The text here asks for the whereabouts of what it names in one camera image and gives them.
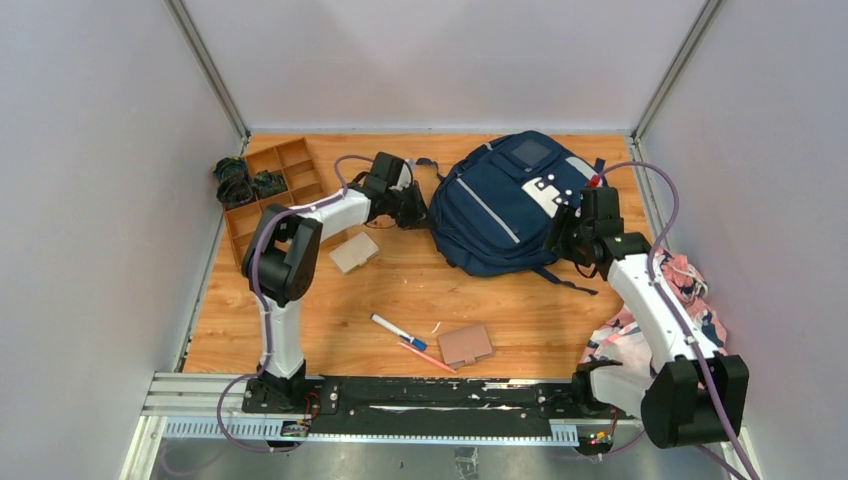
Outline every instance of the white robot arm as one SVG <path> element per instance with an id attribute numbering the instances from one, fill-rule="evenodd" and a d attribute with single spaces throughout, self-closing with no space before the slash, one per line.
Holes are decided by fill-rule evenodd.
<path id="1" fill-rule="evenodd" d="M 651 348 L 651 378 L 617 362 L 578 365 L 572 377 L 577 402 L 590 410 L 607 405 L 639 418 L 651 441 L 660 448 L 727 440 L 720 417 L 706 390 L 693 345 L 700 347 L 723 410 L 739 433 L 748 387 L 748 369 L 738 355 L 725 356 L 695 325 L 684 333 L 671 308 L 688 319 L 664 277 L 648 273 L 650 245 L 640 233 L 625 233 L 618 192 L 611 187 L 581 191 L 580 208 L 561 206 L 545 247 L 609 281 L 633 312 Z M 656 259 L 653 269 L 659 272 Z M 666 302 L 659 291 L 659 284 Z"/>
<path id="2" fill-rule="evenodd" d="M 382 152 L 370 172 L 363 172 L 336 194 L 296 209 L 296 214 L 269 225 L 287 210 L 281 205 L 269 206 L 242 262 L 242 273 L 250 278 L 251 262 L 258 258 L 260 291 L 254 293 L 261 316 L 270 315 L 269 328 L 262 329 L 263 345 L 269 345 L 269 333 L 272 338 L 270 351 L 263 352 L 259 361 L 260 365 L 267 362 L 260 380 L 278 392 L 282 404 L 303 396 L 306 368 L 300 345 L 300 310 L 312 283 L 320 243 L 380 215 L 390 215 L 402 229 L 422 227 L 427 215 L 409 165 Z M 266 229 L 272 233 L 264 245 L 258 245 Z M 281 248 L 284 243 L 288 244 L 285 251 Z M 267 312 L 262 311 L 263 303 L 268 305 Z"/>

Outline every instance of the pink pen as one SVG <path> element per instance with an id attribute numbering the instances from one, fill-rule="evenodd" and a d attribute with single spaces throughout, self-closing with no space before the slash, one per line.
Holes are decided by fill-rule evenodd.
<path id="1" fill-rule="evenodd" d="M 439 368 L 443 368 L 443 369 L 445 369 L 445 370 L 447 370 L 451 373 L 457 373 L 456 370 L 454 370 L 454 369 L 450 368 L 449 366 L 445 365 L 444 363 L 436 360 L 435 358 L 431 357 L 430 355 L 427 355 L 424 352 L 416 350 L 415 348 L 410 346 L 408 343 L 398 342 L 398 345 L 400 345 L 401 347 L 403 347 L 403 348 L 409 350 L 410 352 L 418 355 L 419 357 L 423 358 L 424 360 L 427 360 L 428 362 L 432 363 L 433 365 L 436 365 Z"/>

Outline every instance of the white marker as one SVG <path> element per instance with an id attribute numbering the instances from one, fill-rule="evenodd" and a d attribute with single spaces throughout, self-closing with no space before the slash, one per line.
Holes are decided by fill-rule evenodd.
<path id="1" fill-rule="evenodd" d="M 394 333 L 395 335 L 399 336 L 400 338 L 402 338 L 402 339 L 406 340 L 407 342 L 411 343 L 411 344 L 412 344 L 415 348 L 417 348 L 418 350 L 421 350 L 421 351 L 423 352 L 424 350 L 426 350 L 426 349 L 427 349 L 427 344 L 426 344 L 426 343 L 424 343 L 424 342 L 422 342 L 421 340 L 418 340 L 417 338 L 413 337 L 412 335 L 410 335 L 410 334 L 408 334 L 408 333 L 404 332 L 403 330 L 401 330 L 400 328 L 396 327 L 396 326 L 395 326 L 395 325 L 393 325 L 391 322 L 389 322 L 389 321 L 388 321 L 388 320 L 386 320 L 385 318 L 383 318 L 383 317 L 381 317 L 381 316 L 377 315 L 376 313 L 372 313 L 372 314 L 371 314 L 371 320 L 374 320 L 374 321 L 375 321 L 376 323 L 378 323 L 379 325 L 382 325 L 383 327 L 385 327 L 385 328 L 386 328 L 386 330 L 388 330 L 388 331 L 390 331 L 390 332 Z"/>

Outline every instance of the wood grain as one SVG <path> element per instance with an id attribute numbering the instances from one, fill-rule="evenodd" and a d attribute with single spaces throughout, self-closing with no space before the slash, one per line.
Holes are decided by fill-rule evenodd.
<path id="1" fill-rule="evenodd" d="M 255 135 L 249 151 L 299 135 Z M 334 190 L 332 164 L 350 153 L 374 156 L 386 151 L 405 158 L 428 157 L 447 171 L 468 152 L 498 135 L 482 134 L 322 134 L 306 135 L 327 189 Z M 577 155 L 609 165 L 627 161 L 621 136 L 559 135 L 555 138 Z M 346 178 L 366 170 L 350 160 Z M 437 185 L 433 171 L 416 170 L 424 198 Z M 649 235 L 633 173 L 609 175 L 619 189 L 626 228 Z M 436 336 L 476 322 L 486 325 L 495 356 L 463 367 L 462 377 L 570 377 L 592 331 L 621 308 L 622 301 L 599 278 L 586 280 L 573 266 L 559 262 L 552 270 L 562 278 L 600 291 L 597 296 L 551 285 L 534 273 L 497 278 L 470 277 L 450 268 L 427 231 L 365 231 L 380 246 L 367 265 L 344 276 L 322 248 L 315 280 L 304 297 L 301 341 L 311 374 L 450 375 L 395 344 L 396 338 L 369 320 L 377 312 L 427 342 L 427 352 L 441 358 Z M 442 322 L 436 333 L 430 333 Z M 186 372 L 248 372 L 262 350 L 253 294 L 237 271 L 230 242 L 224 239 L 186 361 Z"/>

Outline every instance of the gray wall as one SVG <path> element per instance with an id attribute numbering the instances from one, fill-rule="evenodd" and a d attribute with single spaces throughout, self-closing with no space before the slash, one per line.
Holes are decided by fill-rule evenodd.
<path id="1" fill-rule="evenodd" d="M 846 24 L 844 2 L 726 2 L 645 142 L 751 369 L 765 478 L 848 471 Z"/>
<path id="2" fill-rule="evenodd" d="M 187 0 L 257 128 L 634 127 L 703 0 Z"/>
<path id="3" fill-rule="evenodd" d="M 236 139 L 164 2 L 0 2 L 0 478 L 116 478 Z"/>

